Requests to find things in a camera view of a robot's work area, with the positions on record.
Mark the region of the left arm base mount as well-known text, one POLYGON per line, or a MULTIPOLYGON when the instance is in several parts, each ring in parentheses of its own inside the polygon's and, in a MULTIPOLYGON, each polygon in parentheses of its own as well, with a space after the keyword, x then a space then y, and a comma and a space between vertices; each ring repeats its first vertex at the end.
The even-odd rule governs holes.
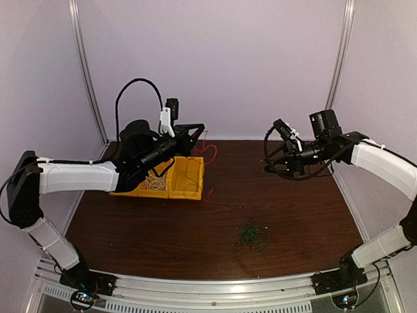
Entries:
POLYGON ((113 295, 115 282, 114 275, 90 270, 84 259, 80 259, 71 269, 64 269, 59 279, 59 283, 64 286, 106 296, 113 295))

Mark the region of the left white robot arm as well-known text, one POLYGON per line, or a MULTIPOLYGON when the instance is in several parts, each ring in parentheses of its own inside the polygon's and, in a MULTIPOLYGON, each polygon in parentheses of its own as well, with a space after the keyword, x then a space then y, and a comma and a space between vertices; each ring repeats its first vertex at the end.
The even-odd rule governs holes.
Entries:
POLYGON ((94 276, 86 261, 45 216, 39 197, 80 190, 130 192, 159 164, 176 156, 190 156, 205 126, 167 123, 161 128, 163 133, 159 134, 146 120, 132 121, 120 133, 118 156, 108 160, 52 160, 25 151, 1 187, 7 192, 5 221, 27 232, 79 289, 90 288, 94 276))

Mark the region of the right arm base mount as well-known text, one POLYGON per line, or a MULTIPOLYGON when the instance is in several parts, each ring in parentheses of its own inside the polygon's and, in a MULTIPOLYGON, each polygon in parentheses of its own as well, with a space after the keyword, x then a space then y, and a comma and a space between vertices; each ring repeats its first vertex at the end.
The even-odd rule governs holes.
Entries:
POLYGON ((365 284, 367 276, 362 267, 358 267, 351 255, 345 255, 339 260, 337 269, 327 272, 316 272, 311 276, 316 295, 333 293, 365 284))

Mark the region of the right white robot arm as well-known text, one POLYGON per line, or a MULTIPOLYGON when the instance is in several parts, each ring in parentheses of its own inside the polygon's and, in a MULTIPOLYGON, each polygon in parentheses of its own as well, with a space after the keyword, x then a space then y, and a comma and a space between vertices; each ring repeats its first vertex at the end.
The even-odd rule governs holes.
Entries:
POLYGON ((360 132, 344 133, 334 110, 313 113, 309 120, 315 138, 312 142, 301 140, 282 119, 273 122, 263 140, 266 172, 289 181, 305 181, 333 162, 344 162, 372 173, 413 202, 397 225, 340 259, 334 282, 347 288, 361 281, 368 265, 416 246, 416 164, 360 132))

